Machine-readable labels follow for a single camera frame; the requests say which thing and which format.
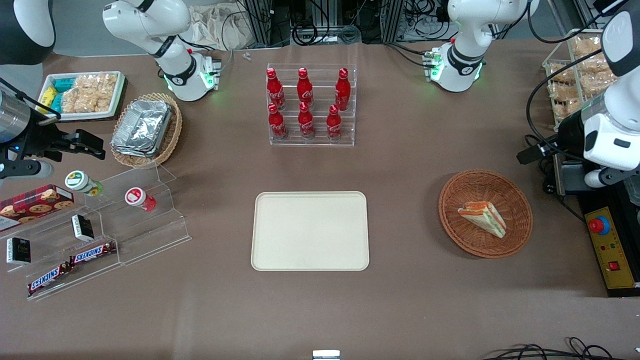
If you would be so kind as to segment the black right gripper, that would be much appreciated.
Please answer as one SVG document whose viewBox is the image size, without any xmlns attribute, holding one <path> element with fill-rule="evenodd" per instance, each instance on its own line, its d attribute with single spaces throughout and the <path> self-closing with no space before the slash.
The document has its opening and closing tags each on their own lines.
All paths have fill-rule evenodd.
<svg viewBox="0 0 640 360">
<path fill-rule="evenodd" d="M 63 153 L 84 154 L 104 160 L 106 152 L 103 149 L 104 141 L 86 130 L 76 130 L 66 134 L 58 129 L 55 123 L 28 125 L 17 137 L 17 158 L 24 160 L 27 157 L 46 157 L 53 162 L 60 163 Z"/>
</svg>

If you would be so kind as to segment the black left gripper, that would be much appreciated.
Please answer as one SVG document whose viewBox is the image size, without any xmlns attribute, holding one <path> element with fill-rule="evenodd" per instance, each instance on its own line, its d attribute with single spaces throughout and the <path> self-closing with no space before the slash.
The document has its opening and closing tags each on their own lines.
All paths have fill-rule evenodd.
<svg viewBox="0 0 640 360">
<path fill-rule="evenodd" d="M 567 158 L 584 161 L 585 126 L 581 112 L 573 112 L 558 126 L 557 147 Z M 547 156 L 547 151 L 540 144 L 528 146 L 518 153 L 519 164 L 526 166 Z"/>
</svg>

